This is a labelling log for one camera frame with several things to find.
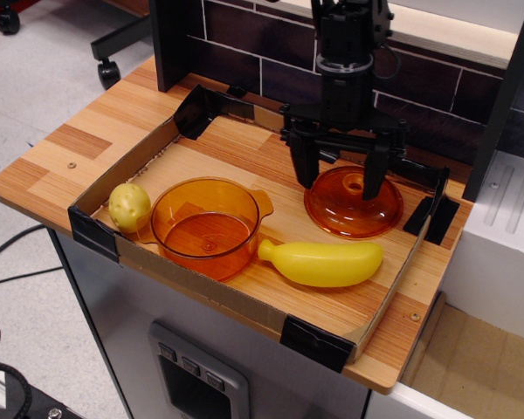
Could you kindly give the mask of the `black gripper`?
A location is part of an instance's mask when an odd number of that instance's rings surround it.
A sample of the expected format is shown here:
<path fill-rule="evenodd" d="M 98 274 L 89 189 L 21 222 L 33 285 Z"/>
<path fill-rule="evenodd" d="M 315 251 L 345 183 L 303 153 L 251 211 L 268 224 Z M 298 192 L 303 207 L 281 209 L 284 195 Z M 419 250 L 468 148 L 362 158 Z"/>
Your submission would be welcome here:
<path fill-rule="evenodd" d="M 320 148 L 367 151 L 364 201 L 375 199 L 387 172 L 405 157 L 407 123 L 374 107 L 374 60 L 341 64 L 317 60 L 321 99 L 284 105 L 282 140 L 290 148 L 298 183 L 310 189 L 319 175 Z"/>

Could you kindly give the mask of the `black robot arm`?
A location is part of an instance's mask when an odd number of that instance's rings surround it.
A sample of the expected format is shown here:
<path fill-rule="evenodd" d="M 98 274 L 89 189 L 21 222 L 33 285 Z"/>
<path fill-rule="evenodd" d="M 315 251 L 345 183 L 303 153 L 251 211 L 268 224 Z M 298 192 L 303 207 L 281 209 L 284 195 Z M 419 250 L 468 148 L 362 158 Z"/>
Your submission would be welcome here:
<path fill-rule="evenodd" d="M 365 201 L 376 198 L 390 162 L 405 152 L 407 125 L 373 102 L 375 51 L 391 36 L 394 18 L 385 1 L 311 3 L 321 76 L 316 104 L 284 105 L 281 130 L 300 185 L 313 187 L 321 151 L 364 153 Z"/>

